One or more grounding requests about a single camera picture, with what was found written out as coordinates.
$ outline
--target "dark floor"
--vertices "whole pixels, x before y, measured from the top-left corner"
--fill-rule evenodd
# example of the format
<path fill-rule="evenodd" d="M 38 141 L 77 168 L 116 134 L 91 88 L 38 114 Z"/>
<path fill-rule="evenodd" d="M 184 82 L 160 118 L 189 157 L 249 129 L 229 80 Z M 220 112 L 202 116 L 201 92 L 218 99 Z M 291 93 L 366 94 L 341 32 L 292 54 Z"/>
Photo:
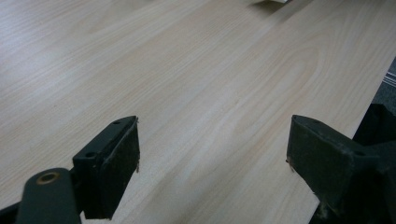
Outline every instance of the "dark floor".
<path fill-rule="evenodd" d="M 390 74 L 387 74 L 384 79 L 387 82 L 382 82 L 374 97 L 373 103 L 384 105 L 393 115 L 396 115 L 396 87 L 391 84 L 396 81 L 396 77 L 391 75 L 396 74 L 396 59 L 393 60 L 389 73 Z"/>

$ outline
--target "wooden table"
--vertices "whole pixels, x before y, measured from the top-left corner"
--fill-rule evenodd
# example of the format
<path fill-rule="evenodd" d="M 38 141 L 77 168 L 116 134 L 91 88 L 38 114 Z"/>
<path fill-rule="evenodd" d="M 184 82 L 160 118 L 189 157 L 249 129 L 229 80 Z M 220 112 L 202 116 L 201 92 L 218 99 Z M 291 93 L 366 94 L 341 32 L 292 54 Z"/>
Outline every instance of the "wooden table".
<path fill-rule="evenodd" d="M 385 0 L 2 1 L 0 205 L 137 115 L 140 173 L 113 223 L 307 223 L 318 201 L 285 163 L 291 115 L 352 136 L 396 55 L 395 11 Z"/>

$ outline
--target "light wood surface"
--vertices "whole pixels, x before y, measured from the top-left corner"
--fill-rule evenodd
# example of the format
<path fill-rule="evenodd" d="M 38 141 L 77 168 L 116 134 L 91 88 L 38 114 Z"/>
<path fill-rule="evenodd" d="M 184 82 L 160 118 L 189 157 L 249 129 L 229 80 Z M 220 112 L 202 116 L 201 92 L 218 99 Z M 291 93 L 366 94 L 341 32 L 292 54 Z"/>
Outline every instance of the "light wood surface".
<path fill-rule="evenodd" d="M 307 223 L 318 201 L 285 163 L 291 115 L 352 136 L 396 55 L 395 12 L 385 0 L 1 1 L 0 206 L 137 115 L 140 173 L 113 223 Z"/>

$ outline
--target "floor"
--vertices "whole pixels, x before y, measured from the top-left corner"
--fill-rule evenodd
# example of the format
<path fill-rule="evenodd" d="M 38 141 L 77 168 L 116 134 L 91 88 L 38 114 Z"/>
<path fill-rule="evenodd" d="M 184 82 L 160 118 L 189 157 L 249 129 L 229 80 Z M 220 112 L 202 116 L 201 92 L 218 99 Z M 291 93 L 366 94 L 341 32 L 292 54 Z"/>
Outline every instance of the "floor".
<path fill-rule="evenodd" d="M 389 73 L 396 74 L 396 58 L 393 60 L 392 65 L 389 68 Z M 382 104 L 387 107 L 387 109 L 396 115 L 396 88 L 386 82 L 382 82 L 381 86 L 376 93 L 373 103 Z"/>

